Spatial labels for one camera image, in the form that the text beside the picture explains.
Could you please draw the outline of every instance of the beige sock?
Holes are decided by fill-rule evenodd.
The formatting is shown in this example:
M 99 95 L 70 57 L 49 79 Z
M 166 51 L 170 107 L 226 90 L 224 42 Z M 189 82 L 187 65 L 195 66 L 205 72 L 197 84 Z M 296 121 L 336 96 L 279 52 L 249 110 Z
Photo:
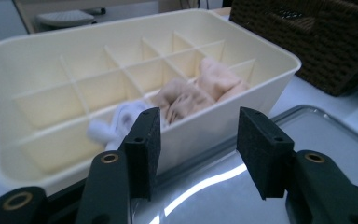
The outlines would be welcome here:
M 169 123 L 183 119 L 215 103 L 206 92 L 179 78 L 168 82 L 151 100 L 160 108 L 161 115 Z
M 240 77 L 231 72 L 227 66 L 212 58 L 205 58 L 200 63 L 200 76 L 196 85 L 211 95 L 216 102 L 224 101 L 249 89 Z

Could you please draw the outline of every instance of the fabric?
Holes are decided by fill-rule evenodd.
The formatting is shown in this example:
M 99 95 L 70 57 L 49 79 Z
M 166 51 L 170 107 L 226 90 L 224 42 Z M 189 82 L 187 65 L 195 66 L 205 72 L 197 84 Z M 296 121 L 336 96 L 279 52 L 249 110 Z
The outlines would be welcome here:
M 205 58 L 200 62 L 200 76 L 196 80 L 196 85 L 211 95 L 216 102 L 249 89 L 248 84 L 227 66 L 212 58 Z
M 92 120 L 87 135 L 90 139 L 106 145 L 105 150 L 117 150 L 139 114 L 151 107 L 142 100 L 123 103 L 117 107 L 111 124 L 98 119 Z
M 151 99 L 168 123 L 174 123 L 215 103 L 206 92 L 174 78 Z

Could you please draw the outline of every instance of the storage box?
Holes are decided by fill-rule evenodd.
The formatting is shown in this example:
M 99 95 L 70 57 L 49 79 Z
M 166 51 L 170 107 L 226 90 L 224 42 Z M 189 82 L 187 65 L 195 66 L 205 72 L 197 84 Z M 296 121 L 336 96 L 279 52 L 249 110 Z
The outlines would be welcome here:
M 235 0 L 229 19 L 293 52 L 296 75 L 320 90 L 358 85 L 358 0 Z
M 172 78 L 194 81 L 202 58 L 251 88 L 164 127 L 158 173 L 236 134 L 240 106 L 268 113 L 295 71 L 293 54 L 206 10 L 185 10 L 0 43 L 0 180 L 48 194 L 87 176 L 104 146 L 92 119 L 150 98 Z

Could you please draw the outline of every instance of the brown woven basket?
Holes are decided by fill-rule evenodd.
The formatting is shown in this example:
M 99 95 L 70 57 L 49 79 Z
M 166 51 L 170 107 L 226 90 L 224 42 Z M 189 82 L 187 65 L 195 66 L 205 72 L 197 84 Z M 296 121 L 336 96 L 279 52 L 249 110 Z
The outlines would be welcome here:
M 358 0 L 234 0 L 229 19 L 297 55 L 318 89 L 358 85 Z

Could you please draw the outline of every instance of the tray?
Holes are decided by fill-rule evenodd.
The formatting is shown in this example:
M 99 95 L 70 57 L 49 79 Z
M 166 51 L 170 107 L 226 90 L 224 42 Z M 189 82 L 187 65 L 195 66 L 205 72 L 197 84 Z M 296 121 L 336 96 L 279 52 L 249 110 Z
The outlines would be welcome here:
M 358 133 L 309 105 L 272 120 L 295 151 L 326 154 L 358 186 Z M 152 201 L 135 205 L 134 223 L 290 223 L 285 199 L 261 199 L 235 148 L 236 137 L 160 176 Z
M 84 178 L 104 146 L 92 119 L 157 94 L 174 77 L 193 82 L 212 57 L 250 90 L 161 130 L 158 173 L 235 135 L 240 105 L 268 113 L 299 59 L 206 10 L 23 36 L 0 43 L 0 182 L 48 194 Z

